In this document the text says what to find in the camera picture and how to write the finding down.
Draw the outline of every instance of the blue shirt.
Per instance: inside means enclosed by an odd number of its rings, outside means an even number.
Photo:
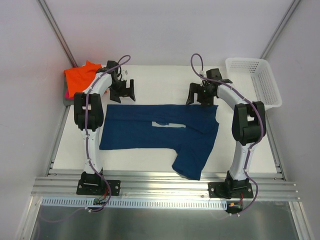
[[[110,104],[100,149],[174,149],[172,168],[200,180],[218,133],[217,107]]]

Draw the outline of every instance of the white basket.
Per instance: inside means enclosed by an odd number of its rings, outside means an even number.
[[[282,105],[275,77],[264,59],[232,57],[225,60],[227,77],[250,101],[262,101],[265,109]]]

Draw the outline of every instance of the metal floor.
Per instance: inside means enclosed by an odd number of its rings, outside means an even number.
[[[59,220],[75,207],[41,206],[41,215]],[[81,210],[48,223],[37,218],[32,240],[298,240],[287,202],[256,202],[249,211],[228,216],[222,210],[105,208]]]

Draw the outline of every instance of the shirt sleeve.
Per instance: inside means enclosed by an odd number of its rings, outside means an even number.
[[[201,171],[204,169],[208,157],[214,147],[216,135],[198,139],[190,144],[180,146],[176,151],[177,157],[172,165],[173,170],[188,179],[200,180]]]

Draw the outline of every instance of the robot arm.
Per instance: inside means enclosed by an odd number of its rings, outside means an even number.
[[[99,157],[99,135],[100,128],[104,122],[104,112],[101,96],[110,88],[110,100],[121,103],[120,97],[130,97],[136,100],[134,91],[134,80],[130,80],[130,87],[127,88],[127,81],[118,79],[120,73],[118,63],[108,61],[106,67],[98,69],[95,79],[83,92],[74,95],[74,122],[81,130],[84,142],[84,169],[78,183],[78,195],[103,195],[105,183],[97,173],[102,175],[103,164]]]
[[[232,165],[227,172],[224,183],[216,185],[214,188],[216,196],[231,199],[232,197],[238,197],[239,193],[251,188],[245,171],[250,167],[252,152],[257,146],[251,147],[251,145],[260,138],[261,127],[258,116],[251,105],[241,99],[230,87],[219,83],[232,84],[229,79],[222,79],[218,68],[208,70],[206,77],[215,80],[215,82],[202,80],[202,84],[191,83],[186,104],[192,104],[194,102],[194,94],[197,93],[197,101],[204,107],[212,106],[214,97],[217,97],[224,100],[234,111],[232,135],[236,144]],[[264,136],[266,134],[265,106],[261,101],[253,102],[253,105],[262,119]]]

